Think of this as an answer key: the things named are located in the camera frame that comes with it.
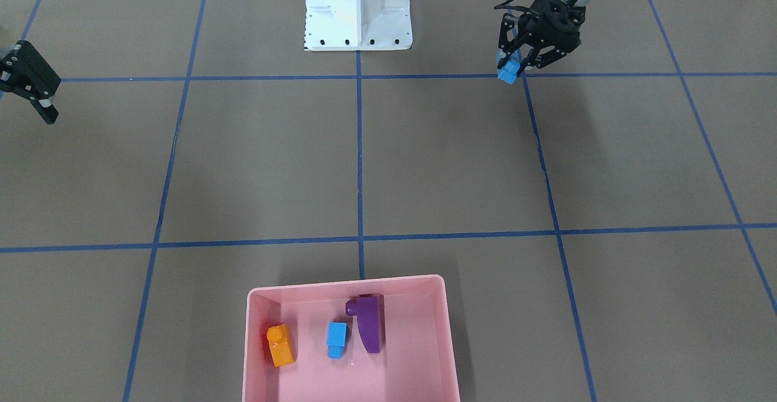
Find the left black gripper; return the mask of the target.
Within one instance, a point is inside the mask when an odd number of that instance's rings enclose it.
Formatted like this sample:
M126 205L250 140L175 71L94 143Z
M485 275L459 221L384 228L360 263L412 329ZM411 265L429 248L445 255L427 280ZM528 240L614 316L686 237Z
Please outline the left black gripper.
M514 62L514 53L530 47L517 76L531 67L542 68L574 51L581 43L580 26L585 6L579 0L507 0L498 4L506 10L501 20L498 70Z

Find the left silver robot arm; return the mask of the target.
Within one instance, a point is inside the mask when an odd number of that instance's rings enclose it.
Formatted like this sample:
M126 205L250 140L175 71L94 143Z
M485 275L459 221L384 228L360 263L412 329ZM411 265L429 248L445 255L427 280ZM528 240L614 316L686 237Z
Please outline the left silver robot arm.
M497 78L513 84L528 68L544 68L579 47L580 28L592 0L505 0L497 53Z

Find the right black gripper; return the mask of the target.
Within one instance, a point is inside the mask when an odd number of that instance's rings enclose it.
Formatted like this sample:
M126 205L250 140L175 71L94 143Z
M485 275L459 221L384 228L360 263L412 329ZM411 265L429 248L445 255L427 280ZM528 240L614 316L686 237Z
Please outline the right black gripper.
M52 100L60 84L60 76L31 42L19 40L2 49L2 92L31 100L47 124L59 116Z

